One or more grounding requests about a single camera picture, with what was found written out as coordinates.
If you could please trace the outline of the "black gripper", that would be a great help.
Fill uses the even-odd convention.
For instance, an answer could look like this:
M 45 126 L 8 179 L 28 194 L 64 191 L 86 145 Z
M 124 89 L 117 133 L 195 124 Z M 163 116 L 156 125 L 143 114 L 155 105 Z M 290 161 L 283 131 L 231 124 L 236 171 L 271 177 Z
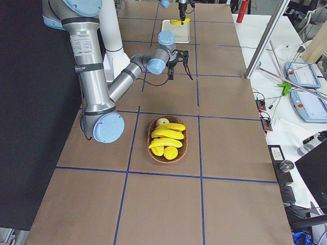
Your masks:
M 168 68 L 168 80 L 174 80 L 174 67 L 177 65 L 177 63 L 182 61 L 183 61 L 183 51 L 173 50 L 169 61 L 166 63 L 166 67 Z M 183 67 L 189 78 L 193 80 L 187 61 L 183 61 Z
M 188 7 L 188 0 L 178 0 L 178 9 L 179 9 L 181 25 L 184 25 L 185 11 L 187 10 L 187 7 Z

